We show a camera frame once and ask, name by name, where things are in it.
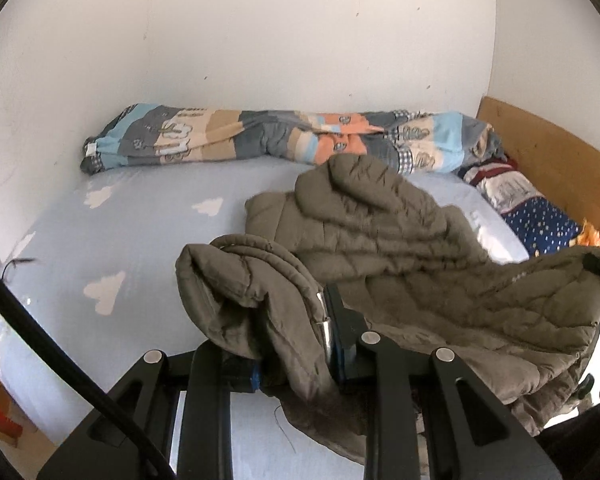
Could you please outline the olive brown padded jacket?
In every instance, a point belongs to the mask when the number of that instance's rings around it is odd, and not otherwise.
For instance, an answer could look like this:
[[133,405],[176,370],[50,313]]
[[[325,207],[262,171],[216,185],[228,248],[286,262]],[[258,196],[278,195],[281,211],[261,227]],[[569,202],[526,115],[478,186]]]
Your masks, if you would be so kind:
[[368,155],[336,155],[246,211],[244,232],[183,248],[183,307],[218,347],[272,361],[266,392],[332,452],[362,462],[366,423],[327,368],[329,284],[401,348],[457,351],[529,434],[577,387],[600,315],[600,278],[582,260],[599,247],[497,263],[458,208]]

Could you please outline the orange yellow patterned cloth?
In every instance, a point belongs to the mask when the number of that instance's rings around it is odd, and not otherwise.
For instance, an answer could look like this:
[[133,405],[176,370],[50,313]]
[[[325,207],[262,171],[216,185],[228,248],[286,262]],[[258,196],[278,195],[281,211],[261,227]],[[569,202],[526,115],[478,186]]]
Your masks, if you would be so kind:
[[593,226],[592,222],[584,220],[582,229],[576,237],[576,244],[579,246],[600,247],[600,231]]

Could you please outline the navy star print pillow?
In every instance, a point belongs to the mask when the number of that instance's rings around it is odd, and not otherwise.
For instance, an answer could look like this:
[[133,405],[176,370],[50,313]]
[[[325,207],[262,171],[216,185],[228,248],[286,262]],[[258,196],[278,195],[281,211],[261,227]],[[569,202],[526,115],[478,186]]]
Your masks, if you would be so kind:
[[491,158],[457,175],[478,190],[502,217],[530,257],[576,244],[581,226],[551,202],[510,160]]

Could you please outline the wooden headboard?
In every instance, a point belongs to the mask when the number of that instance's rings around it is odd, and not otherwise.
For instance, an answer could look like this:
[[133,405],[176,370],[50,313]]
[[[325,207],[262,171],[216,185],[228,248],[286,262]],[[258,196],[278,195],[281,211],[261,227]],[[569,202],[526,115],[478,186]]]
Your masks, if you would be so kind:
[[600,151],[522,108],[485,96],[478,118],[491,124],[519,170],[573,220],[600,232]]

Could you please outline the light blue cloud bedsheet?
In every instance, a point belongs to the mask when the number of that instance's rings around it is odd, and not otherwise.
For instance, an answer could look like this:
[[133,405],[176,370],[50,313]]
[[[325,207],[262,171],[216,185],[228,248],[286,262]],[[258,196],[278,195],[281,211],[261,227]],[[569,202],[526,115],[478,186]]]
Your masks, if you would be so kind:
[[[16,258],[38,261],[11,270],[6,285],[107,391],[146,351],[170,356],[204,341],[176,286],[174,264],[183,247],[244,232],[248,198],[292,191],[309,169],[261,157],[103,172],[35,222]],[[410,180],[440,206],[460,207],[478,237],[486,236],[495,261],[528,258],[500,215],[454,174]],[[91,411],[1,317],[0,379],[53,444]],[[362,466],[292,428],[278,406],[262,393],[232,400],[235,479],[362,479]]]

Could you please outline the patchwork cartoon print quilt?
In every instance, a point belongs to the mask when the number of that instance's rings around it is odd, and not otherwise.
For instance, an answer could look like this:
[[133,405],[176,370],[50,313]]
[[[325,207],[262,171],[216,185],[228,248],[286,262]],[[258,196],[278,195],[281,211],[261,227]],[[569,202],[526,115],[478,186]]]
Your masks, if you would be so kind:
[[338,154],[372,155],[402,176],[450,174],[501,158],[494,128],[459,112],[309,113],[134,104],[83,144],[80,169],[222,162],[262,156],[321,165]]

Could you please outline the black frame eyeglasses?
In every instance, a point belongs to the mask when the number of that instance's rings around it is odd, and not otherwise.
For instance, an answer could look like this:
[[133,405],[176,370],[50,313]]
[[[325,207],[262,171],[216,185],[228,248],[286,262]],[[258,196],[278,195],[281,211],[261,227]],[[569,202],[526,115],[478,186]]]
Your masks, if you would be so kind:
[[1,281],[4,282],[7,280],[8,278],[8,274],[11,270],[15,270],[15,268],[17,266],[23,266],[24,264],[29,264],[29,263],[35,263],[37,262],[38,259],[37,258],[22,258],[22,257],[17,257],[17,258],[11,258],[10,260],[8,260],[2,269],[1,272]]

